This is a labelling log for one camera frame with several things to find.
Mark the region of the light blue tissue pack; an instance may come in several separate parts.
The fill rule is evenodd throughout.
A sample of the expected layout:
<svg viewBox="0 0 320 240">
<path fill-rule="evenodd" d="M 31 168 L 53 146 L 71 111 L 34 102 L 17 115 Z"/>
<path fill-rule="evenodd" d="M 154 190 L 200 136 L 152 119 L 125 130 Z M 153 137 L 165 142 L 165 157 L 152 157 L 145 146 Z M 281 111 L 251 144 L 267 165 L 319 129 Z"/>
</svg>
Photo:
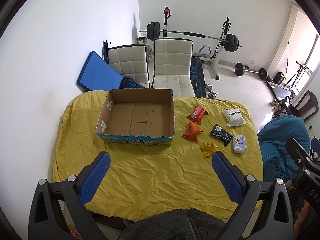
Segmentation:
<svg viewBox="0 0 320 240">
<path fill-rule="evenodd" d="M 246 140 L 243 135 L 233 137 L 233 152 L 243 154 L 246 152 Z"/>
</svg>

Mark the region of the grey fleece garment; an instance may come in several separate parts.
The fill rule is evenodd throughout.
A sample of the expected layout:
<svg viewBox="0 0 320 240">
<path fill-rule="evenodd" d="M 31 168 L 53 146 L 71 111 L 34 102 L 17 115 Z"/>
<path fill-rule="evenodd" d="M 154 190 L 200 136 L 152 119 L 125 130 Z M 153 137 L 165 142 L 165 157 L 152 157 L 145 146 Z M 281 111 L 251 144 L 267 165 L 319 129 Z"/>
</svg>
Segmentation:
<svg viewBox="0 0 320 240">
<path fill-rule="evenodd" d="M 119 239 L 215 239 L 225 222 L 198 209 L 177 209 L 128 226 Z"/>
</svg>

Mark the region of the black snack packet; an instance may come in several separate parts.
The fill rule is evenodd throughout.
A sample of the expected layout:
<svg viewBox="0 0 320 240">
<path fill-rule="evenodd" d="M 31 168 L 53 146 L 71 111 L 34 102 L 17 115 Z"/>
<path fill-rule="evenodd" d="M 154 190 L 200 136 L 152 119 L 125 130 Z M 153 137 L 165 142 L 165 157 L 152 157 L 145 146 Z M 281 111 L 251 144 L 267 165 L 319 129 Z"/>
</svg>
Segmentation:
<svg viewBox="0 0 320 240">
<path fill-rule="evenodd" d="M 211 137 L 215 137 L 223 142 L 223 145 L 226 147 L 231 140 L 233 139 L 233 135 L 227 131 L 225 131 L 222 127 L 218 124 L 215 124 L 213 129 L 211 130 L 210 134 Z"/>
</svg>

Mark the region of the white weight bench rack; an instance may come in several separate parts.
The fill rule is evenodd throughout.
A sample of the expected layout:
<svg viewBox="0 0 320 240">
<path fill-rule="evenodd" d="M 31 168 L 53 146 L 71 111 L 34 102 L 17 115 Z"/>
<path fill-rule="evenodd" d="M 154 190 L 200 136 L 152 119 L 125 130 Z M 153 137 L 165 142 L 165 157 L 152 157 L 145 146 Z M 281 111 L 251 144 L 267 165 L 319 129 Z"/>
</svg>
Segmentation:
<svg viewBox="0 0 320 240">
<path fill-rule="evenodd" d="M 208 63 L 211 67 L 211 70 L 213 71 L 214 78 L 216 80 L 220 79 L 220 76 L 217 71 L 217 65 L 219 63 L 220 57 L 222 55 L 222 51 L 224 49 L 224 45 L 227 43 L 227 34 L 229 31 L 231 23 L 229 22 L 229 18 L 226 18 L 223 27 L 222 32 L 220 36 L 220 40 L 215 48 L 215 51 L 213 53 L 213 56 L 211 57 L 200 57 L 200 60 L 204 63 Z"/>
</svg>

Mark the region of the white padded chair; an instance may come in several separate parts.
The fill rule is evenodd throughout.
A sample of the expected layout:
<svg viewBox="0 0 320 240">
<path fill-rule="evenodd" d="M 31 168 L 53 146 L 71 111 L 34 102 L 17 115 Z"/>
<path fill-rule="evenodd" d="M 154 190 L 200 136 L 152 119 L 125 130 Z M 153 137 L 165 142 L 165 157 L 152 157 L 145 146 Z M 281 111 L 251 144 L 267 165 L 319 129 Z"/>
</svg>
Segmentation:
<svg viewBox="0 0 320 240">
<path fill-rule="evenodd" d="M 153 41 L 152 88 L 170 89 L 173 96 L 195 96 L 190 78 L 193 41 L 185 38 L 157 38 Z"/>
<path fill-rule="evenodd" d="M 131 44 L 109 48 L 108 65 L 122 76 L 132 78 L 145 88 L 150 88 L 146 46 Z"/>
</svg>

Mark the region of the white pillow pouch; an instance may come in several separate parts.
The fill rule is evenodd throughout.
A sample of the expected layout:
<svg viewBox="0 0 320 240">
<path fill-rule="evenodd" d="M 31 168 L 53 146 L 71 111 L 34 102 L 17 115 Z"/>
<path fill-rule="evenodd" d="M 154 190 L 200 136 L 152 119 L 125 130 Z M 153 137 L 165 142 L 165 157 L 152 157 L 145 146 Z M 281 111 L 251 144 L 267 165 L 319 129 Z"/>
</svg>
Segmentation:
<svg viewBox="0 0 320 240">
<path fill-rule="evenodd" d="M 238 108 L 225 109 L 222 113 L 227 120 L 228 127 L 236 127 L 236 126 L 242 126 L 242 125 L 246 124 L 246 122 L 245 122 L 244 118 L 242 117 L 242 114 Z"/>
</svg>

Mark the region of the barbell on floor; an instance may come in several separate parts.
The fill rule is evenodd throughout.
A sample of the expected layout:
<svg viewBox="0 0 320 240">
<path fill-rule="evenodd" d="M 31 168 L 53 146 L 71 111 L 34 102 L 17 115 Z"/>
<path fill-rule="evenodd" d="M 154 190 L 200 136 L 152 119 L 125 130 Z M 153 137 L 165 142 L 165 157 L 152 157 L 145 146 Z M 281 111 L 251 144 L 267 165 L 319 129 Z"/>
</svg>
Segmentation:
<svg viewBox="0 0 320 240">
<path fill-rule="evenodd" d="M 266 80 L 268 77 L 268 72 L 265 68 L 260 68 L 258 71 L 249 69 L 248 66 L 243 65 L 238 62 L 234 67 L 234 72 L 236 76 L 243 76 L 246 72 L 257 74 L 261 80 Z"/>
</svg>

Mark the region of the right white padded chair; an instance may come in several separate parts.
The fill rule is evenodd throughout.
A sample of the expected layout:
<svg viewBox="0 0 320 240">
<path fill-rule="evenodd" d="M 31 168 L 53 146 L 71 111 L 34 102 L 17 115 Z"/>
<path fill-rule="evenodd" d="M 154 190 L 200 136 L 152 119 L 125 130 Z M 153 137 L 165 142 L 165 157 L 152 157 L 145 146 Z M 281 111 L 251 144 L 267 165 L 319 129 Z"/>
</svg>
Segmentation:
<svg viewBox="0 0 320 240">
<path fill-rule="evenodd" d="M 170 89 L 173 96 L 195 96 L 190 78 L 193 41 L 185 38 L 157 38 L 153 41 L 152 88 Z"/>
</svg>

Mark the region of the dark wooden chair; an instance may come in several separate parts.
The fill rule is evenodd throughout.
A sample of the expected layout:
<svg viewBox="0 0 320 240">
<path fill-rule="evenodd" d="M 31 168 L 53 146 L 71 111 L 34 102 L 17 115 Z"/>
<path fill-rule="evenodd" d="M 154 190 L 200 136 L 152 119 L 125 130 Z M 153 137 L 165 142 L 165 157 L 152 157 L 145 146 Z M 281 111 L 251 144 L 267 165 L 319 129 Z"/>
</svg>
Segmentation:
<svg viewBox="0 0 320 240">
<path fill-rule="evenodd" d="M 309 121 L 319 111 L 318 100 L 315 94 L 307 90 L 296 105 L 289 105 L 289 114 Z"/>
</svg>

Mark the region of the open cardboard box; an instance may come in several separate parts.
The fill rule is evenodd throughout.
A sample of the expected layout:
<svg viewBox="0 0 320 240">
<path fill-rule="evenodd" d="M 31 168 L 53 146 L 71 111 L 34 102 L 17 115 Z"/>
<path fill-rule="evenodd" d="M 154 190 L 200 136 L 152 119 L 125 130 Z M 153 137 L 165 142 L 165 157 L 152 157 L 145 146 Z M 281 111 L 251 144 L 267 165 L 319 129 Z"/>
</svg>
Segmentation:
<svg viewBox="0 0 320 240">
<path fill-rule="evenodd" d="M 173 91 L 151 88 L 110 90 L 95 133 L 110 143 L 170 146 L 175 133 Z"/>
</svg>

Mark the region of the yellow snack packet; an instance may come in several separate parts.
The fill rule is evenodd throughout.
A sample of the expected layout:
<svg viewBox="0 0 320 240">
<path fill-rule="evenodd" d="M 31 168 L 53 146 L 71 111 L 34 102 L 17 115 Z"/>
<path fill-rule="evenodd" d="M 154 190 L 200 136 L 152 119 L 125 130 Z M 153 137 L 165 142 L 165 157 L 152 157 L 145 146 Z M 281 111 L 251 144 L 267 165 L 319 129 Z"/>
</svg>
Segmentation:
<svg viewBox="0 0 320 240">
<path fill-rule="evenodd" d="M 210 158 L 214 153 L 218 152 L 218 146 L 211 140 L 210 143 L 202 142 L 201 143 L 201 152 L 203 159 Z"/>
</svg>

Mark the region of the barbell on rack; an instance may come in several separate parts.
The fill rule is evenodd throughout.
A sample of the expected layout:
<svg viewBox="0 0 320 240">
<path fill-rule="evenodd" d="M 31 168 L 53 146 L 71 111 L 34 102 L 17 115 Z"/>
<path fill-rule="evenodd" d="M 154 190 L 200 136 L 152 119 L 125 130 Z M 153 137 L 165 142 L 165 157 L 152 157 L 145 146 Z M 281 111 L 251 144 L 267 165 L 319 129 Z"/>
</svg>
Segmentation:
<svg viewBox="0 0 320 240">
<path fill-rule="evenodd" d="M 175 30 L 164 30 L 164 29 L 161 30 L 159 22 L 151 22 L 147 25 L 146 30 L 140 30 L 139 32 L 146 33 L 147 38 L 152 41 L 159 38 L 160 33 L 182 34 L 185 36 L 192 36 L 192 37 L 198 37 L 198 38 L 209 38 L 212 40 L 220 41 L 220 45 L 224 47 L 225 51 L 228 51 L 231 53 L 237 51 L 239 47 L 241 47 L 239 39 L 235 35 L 230 33 L 224 34 L 224 32 L 222 32 L 222 37 L 217 38 L 213 36 L 208 36 L 208 35 L 199 34 L 199 33 L 192 33 L 188 31 L 175 31 Z"/>
</svg>

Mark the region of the blue foam mat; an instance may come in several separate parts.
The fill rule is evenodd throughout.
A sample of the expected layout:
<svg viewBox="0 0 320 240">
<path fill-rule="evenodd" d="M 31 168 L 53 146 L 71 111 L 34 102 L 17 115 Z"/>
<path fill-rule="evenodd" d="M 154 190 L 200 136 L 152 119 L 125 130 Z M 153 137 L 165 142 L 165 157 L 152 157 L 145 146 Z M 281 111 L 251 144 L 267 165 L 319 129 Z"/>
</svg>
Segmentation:
<svg viewBox="0 0 320 240">
<path fill-rule="evenodd" d="M 95 51 L 89 53 L 76 84 L 84 91 L 111 90 L 120 87 L 123 77 Z"/>
</svg>

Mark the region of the yellow tablecloth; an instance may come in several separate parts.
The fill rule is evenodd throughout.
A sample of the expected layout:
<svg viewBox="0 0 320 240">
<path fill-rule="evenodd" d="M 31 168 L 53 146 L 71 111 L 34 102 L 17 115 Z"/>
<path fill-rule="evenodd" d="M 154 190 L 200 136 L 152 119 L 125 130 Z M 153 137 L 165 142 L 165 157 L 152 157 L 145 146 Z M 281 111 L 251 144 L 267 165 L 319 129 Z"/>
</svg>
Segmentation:
<svg viewBox="0 0 320 240">
<path fill-rule="evenodd" d="M 263 179 L 263 161 L 257 130 L 246 106 L 228 100 L 204 98 L 174 99 L 175 135 L 169 147 L 104 142 L 95 133 L 106 91 L 93 91 L 76 97 L 66 108 L 53 162 L 53 180 L 63 181 L 78 174 L 99 152 L 110 154 L 111 166 L 87 209 L 111 217 L 134 221 L 176 209 L 195 208 L 219 219 L 231 216 L 236 208 L 216 173 L 211 160 L 204 159 L 201 145 L 182 138 L 187 116 L 195 106 L 208 111 L 202 119 L 200 142 L 212 142 L 214 125 L 227 128 L 225 109 L 238 108 L 245 120 L 230 127 L 233 135 L 243 135 L 246 152 L 236 154 L 232 145 L 216 141 L 227 159 L 244 174 Z"/>
</svg>

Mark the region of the orange snack packet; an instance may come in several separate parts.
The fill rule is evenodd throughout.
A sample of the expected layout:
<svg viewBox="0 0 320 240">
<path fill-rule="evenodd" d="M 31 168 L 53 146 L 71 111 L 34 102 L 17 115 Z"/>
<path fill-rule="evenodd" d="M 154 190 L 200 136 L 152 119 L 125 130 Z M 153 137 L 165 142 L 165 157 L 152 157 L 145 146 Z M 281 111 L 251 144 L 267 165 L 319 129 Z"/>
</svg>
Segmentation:
<svg viewBox="0 0 320 240">
<path fill-rule="evenodd" d="M 199 142 L 197 134 L 201 132 L 203 132 L 202 129 L 189 122 L 187 131 L 181 137 L 192 142 Z"/>
</svg>

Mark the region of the small dumbbell on floor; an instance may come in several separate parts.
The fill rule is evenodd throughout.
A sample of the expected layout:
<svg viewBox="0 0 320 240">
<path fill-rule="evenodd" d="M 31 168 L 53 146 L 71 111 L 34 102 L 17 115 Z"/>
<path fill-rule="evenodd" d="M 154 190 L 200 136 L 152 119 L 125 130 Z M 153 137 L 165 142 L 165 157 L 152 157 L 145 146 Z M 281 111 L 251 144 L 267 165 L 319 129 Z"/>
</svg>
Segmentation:
<svg viewBox="0 0 320 240">
<path fill-rule="evenodd" d="M 216 99 L 218 92 L 213 91 L 213 87 L 210 84 L 205 84 L 205 91 L 208 99 Z"/>
</svg>

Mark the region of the red snack packet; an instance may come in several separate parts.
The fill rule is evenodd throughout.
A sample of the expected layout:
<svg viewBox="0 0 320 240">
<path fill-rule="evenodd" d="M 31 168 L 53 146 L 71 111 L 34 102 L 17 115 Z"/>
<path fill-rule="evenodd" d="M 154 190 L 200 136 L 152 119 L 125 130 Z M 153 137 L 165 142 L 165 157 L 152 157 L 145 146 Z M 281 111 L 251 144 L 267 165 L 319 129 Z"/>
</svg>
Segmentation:
<svg viewBox="0 0 320 240">
<path fill-rule="evenodd" d="M 203 115 L 208 115 L 208 111 L 203 107 L 196 105 L 194 111 L 189 116 L 187 116 L 187 119 L 197 125 L 201 125 L 201 119 Z"/>
</svg>

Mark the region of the dark blue knitted cloth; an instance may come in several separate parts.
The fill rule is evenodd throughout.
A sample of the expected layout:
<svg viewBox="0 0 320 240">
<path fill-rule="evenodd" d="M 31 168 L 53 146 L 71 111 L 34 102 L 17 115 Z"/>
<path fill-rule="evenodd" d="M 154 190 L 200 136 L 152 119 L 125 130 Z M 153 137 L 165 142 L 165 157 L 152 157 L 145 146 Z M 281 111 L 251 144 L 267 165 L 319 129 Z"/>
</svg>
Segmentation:
<svg viewBox="0 0 320 240">
<path fill-rule="evenodd" d="M 128 76 L 123 77 L 119 86 L 119 89 L 141 89 L 141 88 L 145 88 L 145 87 Z"/>
</svg>

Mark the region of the black blue exercise mat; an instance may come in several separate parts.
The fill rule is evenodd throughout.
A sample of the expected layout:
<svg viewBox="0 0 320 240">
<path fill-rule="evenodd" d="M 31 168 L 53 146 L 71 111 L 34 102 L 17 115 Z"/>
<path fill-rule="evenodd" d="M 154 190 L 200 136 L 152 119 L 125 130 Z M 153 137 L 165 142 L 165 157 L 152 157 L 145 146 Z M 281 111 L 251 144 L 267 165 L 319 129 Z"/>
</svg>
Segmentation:
<svg viewBox="0 0 320 240">
<path fill-rule="evenodd" d="M 193 56 L 190 65 L 190 80 L 197 98 L 205 98 L 205 82 L 201 60 L 197 56 Z"/>
</svg>

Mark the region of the left white padded chair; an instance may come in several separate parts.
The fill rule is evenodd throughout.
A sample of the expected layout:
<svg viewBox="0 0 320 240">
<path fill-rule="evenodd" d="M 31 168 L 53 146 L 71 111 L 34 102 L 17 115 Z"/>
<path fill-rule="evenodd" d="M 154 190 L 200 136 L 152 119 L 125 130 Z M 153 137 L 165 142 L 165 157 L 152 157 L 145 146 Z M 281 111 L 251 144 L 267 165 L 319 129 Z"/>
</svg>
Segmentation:
<svg viewBox="0 0 320 240">
<path fill-rule="evenodd" d="M 109 48 L 108 65 L 122 76 L 132 78 L 145 88 L 150 88 L 146 46 L 131 44 Z"/>
</svg>

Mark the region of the teal bean bag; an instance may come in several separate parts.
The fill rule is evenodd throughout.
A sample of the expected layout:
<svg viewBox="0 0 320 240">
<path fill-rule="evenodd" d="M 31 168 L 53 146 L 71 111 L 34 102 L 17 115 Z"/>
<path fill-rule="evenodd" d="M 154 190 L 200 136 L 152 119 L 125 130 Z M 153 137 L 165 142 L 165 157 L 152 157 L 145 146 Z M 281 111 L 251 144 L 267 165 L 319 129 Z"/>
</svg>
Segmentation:
<svg viewBox="0 0 320 240">
<path fill-rule="evenodd" d="M 304 121 L 294 115 L 284 114 L 272 119 L 258 133 L 264 181 L 272 183 L 280 178 L 287 182 L 298 176 L 298 166 L 285 148 L 291 138 L 295 138 L 306 152 L 310 151 L 310 137 Z"/>
</svg>

